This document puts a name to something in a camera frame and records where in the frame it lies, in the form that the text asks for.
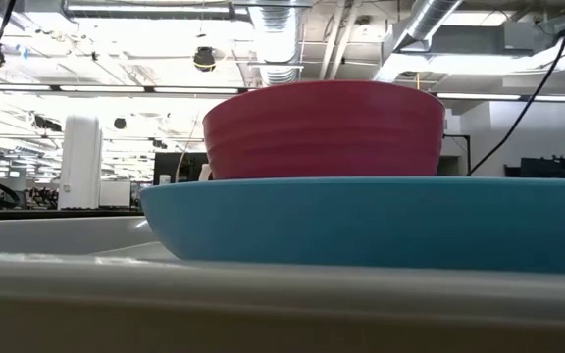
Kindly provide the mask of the large silver ceiling duct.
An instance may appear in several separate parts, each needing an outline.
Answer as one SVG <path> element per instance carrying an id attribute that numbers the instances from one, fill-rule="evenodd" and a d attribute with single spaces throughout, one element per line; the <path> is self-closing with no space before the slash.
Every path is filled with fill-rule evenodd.
<path id="1" fill-rule="evenodd" d="M 425 59 L 401 54 L 410 45 L 422 45 L 422 51 L 430 49 L 432 37 L 463 0 L 416 0 L 410 15 L 388 26 L 382 45 L 382 65 L 373 80 L 394 82 L 404 72 L 411 71 Z"/>

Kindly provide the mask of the white pillar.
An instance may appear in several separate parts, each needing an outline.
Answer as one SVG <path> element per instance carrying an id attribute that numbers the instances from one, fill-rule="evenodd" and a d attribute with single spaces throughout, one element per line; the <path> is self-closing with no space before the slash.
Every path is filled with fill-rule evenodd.
<path id="1" fill-rule="evenodd" d="M 64 134 L 58 208 L 96 209 L 103 142 L 99 119 L 68 115 Z"/>

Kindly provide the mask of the pink bowl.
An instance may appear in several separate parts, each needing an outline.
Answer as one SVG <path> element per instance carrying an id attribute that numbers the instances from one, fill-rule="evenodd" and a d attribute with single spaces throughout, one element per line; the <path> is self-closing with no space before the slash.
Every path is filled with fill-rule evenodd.
<path id="1" fill-rule="evenodd" d="M 414 88 L 308 81 L 241 93 L 203 120 L 216 179 L 428 177 L 437 171 L 444 106 Z"/>

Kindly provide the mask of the black monitor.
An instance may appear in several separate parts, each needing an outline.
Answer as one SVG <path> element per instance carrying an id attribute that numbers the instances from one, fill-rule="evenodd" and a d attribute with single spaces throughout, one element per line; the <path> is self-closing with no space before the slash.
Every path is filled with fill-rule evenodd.
<path id="1" fill-rule="evenodd" d="M 154 157 L 153 184 L 159 184 L 159 175 L 170 175 L 171 183 L 198 181 L 201 166 L 208 157 L 200 152 L 156 153 Z"/>

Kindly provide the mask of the black equipment box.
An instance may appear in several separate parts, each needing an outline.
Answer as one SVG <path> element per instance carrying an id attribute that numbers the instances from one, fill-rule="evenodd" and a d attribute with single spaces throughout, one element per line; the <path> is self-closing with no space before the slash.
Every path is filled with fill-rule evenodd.
<path id="1" fill-rule="evenodd" d="M 506 177 L 565 178 L 565 157 L 522 158 L 518 167 L 503 169 Z"/>

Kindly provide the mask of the blue plate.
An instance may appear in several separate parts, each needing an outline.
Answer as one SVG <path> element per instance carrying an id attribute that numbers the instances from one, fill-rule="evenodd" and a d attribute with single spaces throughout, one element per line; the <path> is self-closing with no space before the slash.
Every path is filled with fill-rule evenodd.
<path id="1" fill-rule="evenodd" d="M 185 260 L 565 275 L 565 179 L 195 181 L 141 204 Z"/>

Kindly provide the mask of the black aluminium table frame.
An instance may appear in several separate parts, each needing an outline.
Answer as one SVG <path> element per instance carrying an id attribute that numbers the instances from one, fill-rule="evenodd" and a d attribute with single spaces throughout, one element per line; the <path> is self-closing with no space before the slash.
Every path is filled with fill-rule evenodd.
<path id="1" fill-rule="evenodd" d="M 139 211 L 120 210 L 0 210 L 0 221 L 64 218 L 138 217 Z"/>

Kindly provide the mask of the grey plastic tray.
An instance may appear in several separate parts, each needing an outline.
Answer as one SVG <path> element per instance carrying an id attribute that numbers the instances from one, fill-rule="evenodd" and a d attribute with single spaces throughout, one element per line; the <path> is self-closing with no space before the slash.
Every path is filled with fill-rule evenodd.
<path id="1" fill-rule="evenodd" d="M 565 327 L 565 275 L 188 262 L 0 250 L 0 298 Z"/>

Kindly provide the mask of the white cabinet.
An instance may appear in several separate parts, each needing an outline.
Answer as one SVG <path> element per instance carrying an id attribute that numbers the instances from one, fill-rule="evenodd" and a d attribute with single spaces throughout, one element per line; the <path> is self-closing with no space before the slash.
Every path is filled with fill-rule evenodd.
<path id="1" fill-rule="evenodd" d="M 101 207 L 129 207 L 131 183 L 129 180 L 101 181 L 99 205 Z"/>

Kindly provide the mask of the silver ribbed ceiling duct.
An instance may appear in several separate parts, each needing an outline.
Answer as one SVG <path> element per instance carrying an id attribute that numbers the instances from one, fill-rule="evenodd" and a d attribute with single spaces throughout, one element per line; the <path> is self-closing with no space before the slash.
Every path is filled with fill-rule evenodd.
<path id="1" fill-rule="evenodd" d="M 255 28 L 254 43 L 265 86 L 299 79 L 299 39 L 302 9 L 299 0 L 262 0 L 248 9 Z"/>

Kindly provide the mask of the long ceiling light strip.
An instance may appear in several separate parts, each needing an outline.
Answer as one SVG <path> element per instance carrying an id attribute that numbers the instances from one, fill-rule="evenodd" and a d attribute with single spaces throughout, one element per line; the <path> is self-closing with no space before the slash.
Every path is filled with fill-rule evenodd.
<path id="1" fill-rule="evenodd" d="M 222 99 L 256 91 L 252 87 L 136 86 L 136 85 L 48 85 L 0 83 L 0 92 L 42 93 L 53 95 L 91 94 L 98 96 L 186 96 Z M 449 101 L 527 102 L 528 94 L 431 92 L 435 98 Z"/>

